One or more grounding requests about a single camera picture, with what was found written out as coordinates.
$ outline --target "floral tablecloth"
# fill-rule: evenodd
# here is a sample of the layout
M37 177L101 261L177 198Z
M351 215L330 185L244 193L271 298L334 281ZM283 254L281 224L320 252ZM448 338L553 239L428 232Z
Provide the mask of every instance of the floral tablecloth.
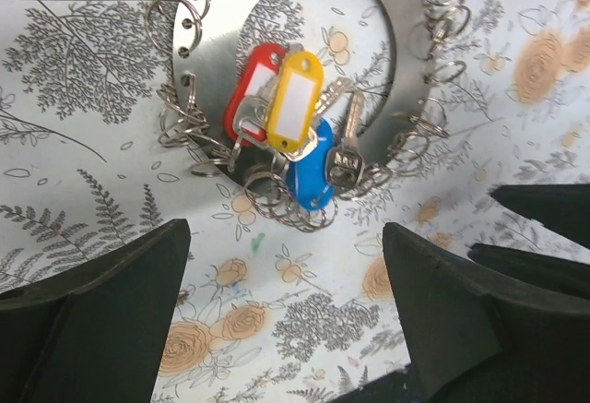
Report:
M226 178L191 176L194 149L157 143L170 58L145 35L148 1L0 0L0 290L187 218L192 253L153 403L328 401L403 368L387 221L460 255L484 242L590 262L487 196L590 182L590 0L468 0L468 29L442 51L467 72L432 93L451 137L417 177L341 203L311 235L259 217ZM300 41L326 78L354 77L373 110L382 102L390 44L375 0L264 0L245 27L239 62L260 41Z

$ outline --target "blue key tag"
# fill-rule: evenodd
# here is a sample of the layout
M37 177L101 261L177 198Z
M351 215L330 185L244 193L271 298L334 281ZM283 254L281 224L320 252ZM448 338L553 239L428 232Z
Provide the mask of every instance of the blue key tag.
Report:
M317 147L305 159L292 162L286 176L295 200L309 211L327 207L334 196L334 186L325 178L326 159L334 147L334 135L324 119L317 127L317 138Z

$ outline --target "silver metal plate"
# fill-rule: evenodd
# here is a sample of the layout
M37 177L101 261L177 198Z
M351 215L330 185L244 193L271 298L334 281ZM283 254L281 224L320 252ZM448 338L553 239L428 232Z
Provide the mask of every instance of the silver metal plate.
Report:
M182 58L178 51L189 48L194 39L192 29L183 26L183 20L191 18L190 11L179 5L174 25L173 73L180 101L186 101L188 88L181 84L181 77L196 74L196 102L211 124L209 135L232 147L222 126L222 114L237 86L236 53L242 25L259 0L212 0L203 19L203 38L188 57ZM386 164L387 147L396 132L407 125L395 119L395 113L419 115L431 86L425 83L427 63L424 57L431 45L424 24L424 6L421 0L378 0L391 26L391 70L394 83L383 108L374 116L372 124L360 136L360 153L370 163ZM248 165L270 164L271 156L259 149L249 149ZM243 184L236 171L228 176Z

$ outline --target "plastic key tag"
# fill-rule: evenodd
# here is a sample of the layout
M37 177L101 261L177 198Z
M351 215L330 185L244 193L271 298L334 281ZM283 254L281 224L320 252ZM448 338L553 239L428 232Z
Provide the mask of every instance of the plastic key tag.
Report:
M238 132L233 126L236 113L243 99L246 96L256 95L272 77L278 74L285 55L287 55L287 50L276 43L262 43L254 48L238 87L223 113L223 127L231 140L235 141L238 138ZM242 130L246 135L259 142L266 140L266 131L252 122L246 121L242 123ZM248 147L252 144L246 141L243 145Z
M326 207L334 196L334 186L325 177L325 164L334 136L330 124L322 119L317 127L317 147L303 160L292 162L287 171L289 190L302 207L316 211Z
M295 53L285 60L266 122L268 145L279 152L303 147L323 83L324 69L312 53Z

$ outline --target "green spot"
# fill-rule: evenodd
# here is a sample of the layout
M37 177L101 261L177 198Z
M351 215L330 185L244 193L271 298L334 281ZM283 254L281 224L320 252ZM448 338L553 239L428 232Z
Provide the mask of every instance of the green spot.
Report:
M252 251L253 253L257 253L258 249L260 249L260 244L265 239L265 235L261 232L258 234L258 237L254 237L252 239Z

